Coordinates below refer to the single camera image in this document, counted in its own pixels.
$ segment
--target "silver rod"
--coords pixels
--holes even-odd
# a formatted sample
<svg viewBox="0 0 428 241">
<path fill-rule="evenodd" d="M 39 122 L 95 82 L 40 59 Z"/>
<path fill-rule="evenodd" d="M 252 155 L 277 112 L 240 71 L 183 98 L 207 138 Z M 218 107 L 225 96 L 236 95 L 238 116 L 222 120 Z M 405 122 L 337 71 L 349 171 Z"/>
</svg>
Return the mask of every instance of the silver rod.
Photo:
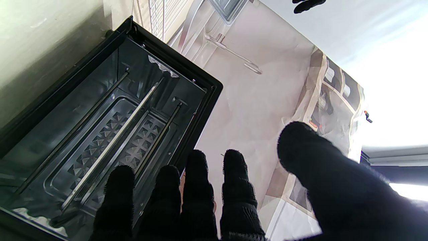
<svg viewBox="0 0 428 241">
<path fill-rule="evenodd" d="M 83 178 L 80 180 L 80 182 L 77 184 L 77 186 L 72 190 L 71 194 L 63 202 L 63 204 L 61 205 L 62 210 L 65 210 L 70 205 L 71 201 L 74 199 L 74 197 L 77 195 L 77 193 L 83 187 L 83 185 L 89 179 L 90 175 L 94 172 L 95 168 L 101 163 L 101 161 L 105 158 L 105 156 L 110 152 L 110 150 L 116 144 L 117 140 L 119 140 L 120 137 L 122 136 L 123 132 L 126 129 L 128 129 L 132 120 L 137 116 L 137 113 L 140 112 L 140 110 L 143 108 L 144 104 L 147 102 L 147 100 L 150 98 L 150 96 L 152 96 L 153 92 L 156 90 L 156 88 L 159 86 L 159 84 L 162 82 L 162 80 L 163 80 L 163 78 L 159 82 L 157 82 L 156 84 L 153 85 L 153 87 L 150 89 L 150 91 L 147 93 L 147 95 L 144 97 L 144 99 L 140 102 L 140 104 L 137 106 L 137 108 L 135 108 L 135 111 L 126 120 L 125 124 L 120 128 L 120 130 L 113 137 L 113 139 L 108 144 L 108 146 L 105 148 L 105 150 L 101 153 L 101 155 L 97 158 L 97 160 L 94 162 L 94 164 L 88 170 L 88 172 L 83 176 Z"/>
<path fill-rule="evenodd" d="M 228 51 L 229 53 L 233 54 L 234 56 L 244 60 L 244 66 L 247 67 L 248 69 L 250 69 L 251 71 L 253 71 L 256 74 L 263 74 L 263 71 L 252 61 L 250 61 L 249 59 L 247 59 L 246 57 L 237 54 L 236 52 L 234 52 L 233 50 L 229 49 L 226 45 L 218 42 L 215 38 L 213 38 L 210 35 L 205 34 L 205 38 L 207 39 L 208 42 L 214 44 L 215 46 L 222 48 L 226 51 Z"/>
<path fill-rule="evenodd" d="M 162 17 L 162 41 L 165 42 L 165 0 L 163 0 Z"/>
<path fill-rule="evenodd" d="M 73 127 L 73 129 L 68 132 L 68 134 L 61 140 L 61 142 L 56 145 L 56 147 L 52 150 L 48 157 L 36 168 L 33 173 L 21 184 L 21 186 L 15 191 L 15 195 L 20 195 L 28 185 L 42 172 L 45 167 L 51 162 L 53 159 L 63 148 L 64 144 L 68 142 L 68 140 L 75 134 L 77 131 L 83 126 L 83 124 L 101 107 L 101 105 L 110 97 L 111 93 L 119 86 L 119 84 L 128 76 L 129 68 L 126 68 L 125 73 L 122 77 L 113 84 L 112 87 L 102 96 L 102 98 L 95 103 L 95 105 L 86 113 L 83 118 Z"/>
<path fill-rule="evenodd" d="M 143 171 L 144 166 L 146 164 L 146 162 L 149 160 L 150 156 L 152 155 L 152 153 L 154 152 L 154 150 L 156 149 L 156 146 L 160 143 L 160 141 L 162 140 L 163 136 L 165 135 L 165 133 L 167 132 L 169 126 L 171 125 L 173 119 L 175 118 L 175 116 L 178 113 L 178 110 L 181 108 L 181 106 L 183 105 L 182 102 L 180 102 L 177 107 L 175 108 L 174 112 L 172 113 L 171 117 L 168 119 L 167 123 L 165 124 L 165 127 L 162 129 L 162 132 L 160 133 L 160 135 L 156 138 L 155 143 L 153 144 L 153 146 L 150 148 L 149 153 L 147 153 L 146 157 L 144 158 L 144 160 L 141 162 L 140 167 L 137 170 L 137 173 L 135 174 L 135 177 L 138 179 L 140 173 Z"/>
</svg>

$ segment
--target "shelf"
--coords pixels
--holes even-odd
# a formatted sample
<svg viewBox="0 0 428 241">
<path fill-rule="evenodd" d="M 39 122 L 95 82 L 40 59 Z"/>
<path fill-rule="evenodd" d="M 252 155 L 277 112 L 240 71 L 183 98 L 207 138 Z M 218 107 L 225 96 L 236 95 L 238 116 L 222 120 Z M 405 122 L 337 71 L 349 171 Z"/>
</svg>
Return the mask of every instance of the shelf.
<svg viewBox="0 0 428 241">
<path fill-rule="evenodd" d="M 336 93 L 338 95 L 338 97 L 344 102 L 346 107 L 348 107 L 349 111 L 352 112 L 353 114 L 355 114 L 356 110 L 354 110 L 354 108 L 352 108 L 352 106 L 349 104 L 349 102 L 344 98 L 344 96 L 340 92 L 338 92 L 335 88 L 333 88 L 331 85 L 326 83 L 324 80 L 323 80 L 322 84 L 327 86 L 332 92 Z"/>
</svg>

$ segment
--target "marble pattern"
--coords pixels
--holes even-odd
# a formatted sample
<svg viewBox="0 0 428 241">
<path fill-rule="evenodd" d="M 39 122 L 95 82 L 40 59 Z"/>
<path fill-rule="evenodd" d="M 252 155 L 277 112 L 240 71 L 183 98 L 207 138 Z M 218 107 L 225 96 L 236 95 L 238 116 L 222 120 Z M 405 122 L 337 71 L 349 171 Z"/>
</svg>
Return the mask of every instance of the marble pattern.
<svg viewBox="0 0 428 241">
<path fill-rule="evenodd" d="M 196 146 L 206 156 L 209 181 L 221 217 L 223 157 L 239 150 L 261 206 L 278 162 L 276 142 L 290 119 L 308 74 L 314 45 L 263 4 L 247 4 L 223 43 L 256 63 L 257 75 L 241 59 L 217 49 L 204 70 L 224 89 Z"/>
</svg>

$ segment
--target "wall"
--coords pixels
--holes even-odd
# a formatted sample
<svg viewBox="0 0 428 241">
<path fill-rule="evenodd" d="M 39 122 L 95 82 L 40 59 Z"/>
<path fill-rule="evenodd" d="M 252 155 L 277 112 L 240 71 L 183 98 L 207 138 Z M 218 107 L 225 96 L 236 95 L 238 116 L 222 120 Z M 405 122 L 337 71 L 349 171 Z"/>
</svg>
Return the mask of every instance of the wall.
<svg viewBox="0 0 428 241">
<path fill-rule="evenodd" d="M 222 43 L 257 64 L 263 74 L 255 74 L 243 60 L 220 48 L 204 67 L 224 85 L 196 145 L 207 156 L 217 222 L 222 212 L 222 154 L 227 149 L 243 154 L 261 207 L 278 162 L 276 143 L 284 127 L 282 119 L 294 114 L 314 49 L 265 5 L 251 3 Z"/>
<path fill-rule="evenodd" d="M 0 128 L 131 11 L 132 0 L 0 1 Z"/>
<path fill-rule="evenodd" d="M 421 128 L 428 81 L 419 71 L 428 64 L 428 1 L 327 0 L 298 15 L 291 0 L 261 1 L 363 86 L 373 120 L 362 129 L 370 157 L 428 147 Z"/>
</svg>

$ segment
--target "gloved hand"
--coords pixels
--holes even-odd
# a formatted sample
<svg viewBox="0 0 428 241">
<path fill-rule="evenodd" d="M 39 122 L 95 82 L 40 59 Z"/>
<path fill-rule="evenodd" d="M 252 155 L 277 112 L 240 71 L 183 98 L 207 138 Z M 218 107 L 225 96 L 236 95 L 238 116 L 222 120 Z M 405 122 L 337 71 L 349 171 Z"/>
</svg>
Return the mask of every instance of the gloved hand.
<svg viewBox="0 0 428 241">
<path fill-rule="evenodd" d="M 300 3 L 294 9 L 294 13 L 302 13 L 304 11 L 308 11 L 309 9 L 315 7 L 316 5 L 321 5 L 325 3 L 326 0 L 293 0 L 293 3 Z"/>
<path fill-rule="evenodd" d="M 241 153 L 226 151 L 223 173 L 222 240 L 265 241 L 254 188 L 248 180 L 247 165 Z M 138 233 L 133 238 L 134 174 L 130 167 L 117 167 L 108 178 L 105 199 L 95 216 L 90 240 L 218 241 L 214 191 L 208 181 L 208 165 L 203 152 L 194 150 L 187 158 L 181 213 L 179 183 L 176 167 L 160 169 Z"/>
</svg>

